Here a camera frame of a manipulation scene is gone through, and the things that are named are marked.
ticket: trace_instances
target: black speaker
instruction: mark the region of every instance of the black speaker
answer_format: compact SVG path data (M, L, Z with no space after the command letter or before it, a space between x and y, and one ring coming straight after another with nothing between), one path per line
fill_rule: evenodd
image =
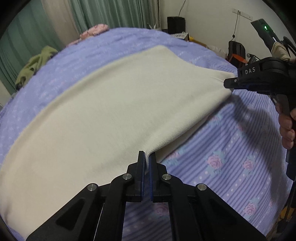
M183 17L168 17L168 34L179 34L186 32L186 22Z

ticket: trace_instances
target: green curtain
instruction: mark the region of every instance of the green curtain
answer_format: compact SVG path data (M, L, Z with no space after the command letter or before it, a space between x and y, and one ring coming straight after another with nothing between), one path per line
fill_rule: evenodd
M147 28L152 23L150 0L69 0L80 33L96 24L109 28Z
M10 94L20 70L42 48L58 51L64 45L58 38L40 0L31 0L13 19L0 39L0 80Z

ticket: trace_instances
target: orange strap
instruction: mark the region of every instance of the orange strap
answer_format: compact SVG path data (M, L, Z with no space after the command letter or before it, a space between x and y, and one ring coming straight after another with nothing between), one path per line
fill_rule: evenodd
M246 61L243 57L241 57L237 54L234 54L234 53L232 54L232 56L228 62L230 62L232 58L236 58L238 61L243 62L244 64L248 63L248 61Z

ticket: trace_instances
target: green cloth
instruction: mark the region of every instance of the green cloth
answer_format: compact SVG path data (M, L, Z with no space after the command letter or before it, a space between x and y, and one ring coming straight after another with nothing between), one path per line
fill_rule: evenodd
M10 94L28 59L49 45L61 51L65 45L56 34L41 0L31 0L12 20L0 38L0 80Z
M28 63L23 67L20 71L17 80L15 82L15 86L19 89L25 86L30 78L42 67L44 66L48 60L50 60L55 54L57 54L57 50L50 47L45 46L41 53L30 58Z

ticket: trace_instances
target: wall outlet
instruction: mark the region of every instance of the wall outlet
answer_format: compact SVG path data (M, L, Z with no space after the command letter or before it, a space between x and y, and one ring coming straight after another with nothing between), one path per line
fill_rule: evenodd
M232 12L235 13L235 14L237 14L237 11L239 11L239 10L237 10L235 8L232 9ZM239 15L241 15L242 17L247 18L247 19L249 19L251 21L253 20L252 16L250 16L250 15L248 15L248 14L242 12L242 11L239 11Z

